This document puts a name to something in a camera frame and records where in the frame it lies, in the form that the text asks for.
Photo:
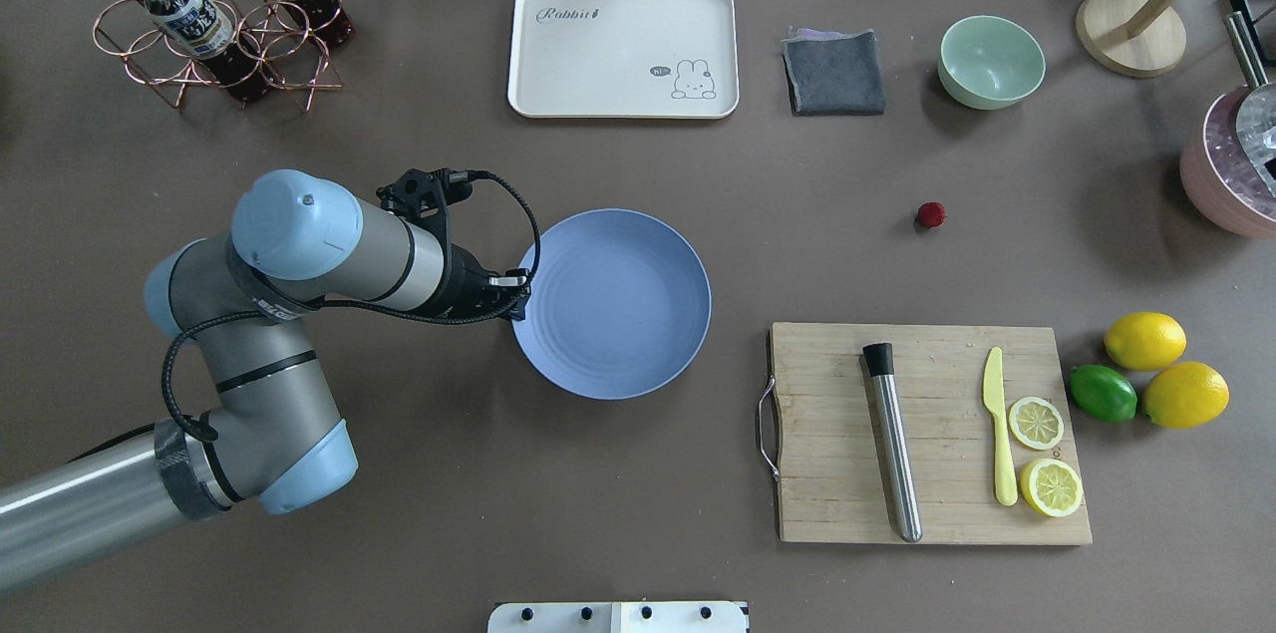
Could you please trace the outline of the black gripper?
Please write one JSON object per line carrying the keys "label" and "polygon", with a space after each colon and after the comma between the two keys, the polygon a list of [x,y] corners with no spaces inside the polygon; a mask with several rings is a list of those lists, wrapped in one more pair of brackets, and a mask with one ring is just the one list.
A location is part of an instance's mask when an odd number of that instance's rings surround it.
{"label": "black gripper", "polygon": [[524,302],[530,299],[530,269],[484,269],[464,248],[452,248],[450,269],[439,287],[439,318],[450,320],[484,320],[501,318],[524,319]]}

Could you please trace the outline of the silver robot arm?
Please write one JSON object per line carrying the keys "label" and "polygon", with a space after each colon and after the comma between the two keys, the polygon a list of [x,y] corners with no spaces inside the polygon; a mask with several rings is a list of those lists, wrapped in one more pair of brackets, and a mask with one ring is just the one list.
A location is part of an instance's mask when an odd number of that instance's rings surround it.
{"label": "silver robot arm", "polygon": [[522,316],[536,269],[490,271],[452,242],[450,205],[484,168],[412,168],[352,195],[295,168],[262,175],[231,228],[145,279],[168,336],[165,417],[3,491],[13,592],[255,498],[286,514],[353,479],[357,457],[302,319],[325,309],[467,325]]}

